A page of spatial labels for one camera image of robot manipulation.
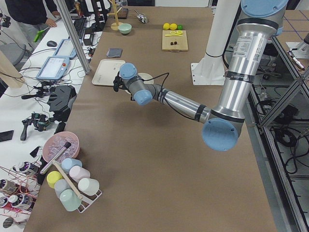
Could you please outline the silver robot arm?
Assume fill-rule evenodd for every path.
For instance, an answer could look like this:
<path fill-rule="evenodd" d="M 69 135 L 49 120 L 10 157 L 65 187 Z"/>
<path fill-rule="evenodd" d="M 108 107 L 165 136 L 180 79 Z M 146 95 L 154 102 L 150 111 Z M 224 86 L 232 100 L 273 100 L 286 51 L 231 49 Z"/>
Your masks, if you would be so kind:
<path fill-rule="evenodd" d="M 242 112 L 267 41 L 282 31 L 285 0 L 220 0 L 217 3 L 204 58 L 193 63 L 195 85 L 222 85 L 219 101 L 207 108 L 163 85 L 148 84 L 132 63 L 125 63 L 113 82 L 139 105 L 152 100 L 203 123 L 202 138 L 216 151 L 233 148 L 241 134 Z"/>

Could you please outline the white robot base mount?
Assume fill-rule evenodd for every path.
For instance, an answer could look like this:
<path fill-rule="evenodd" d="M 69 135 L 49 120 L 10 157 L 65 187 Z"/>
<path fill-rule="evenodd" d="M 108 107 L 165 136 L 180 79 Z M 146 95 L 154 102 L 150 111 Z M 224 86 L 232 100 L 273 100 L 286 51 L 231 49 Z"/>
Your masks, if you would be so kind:
<path fill-rule="evenodd" d="M 225 65 L 222 55 L 240 6 L 240 0 L 219 0 L 204 58 L 191 64 L 193 85 L 223 85 Z"/>

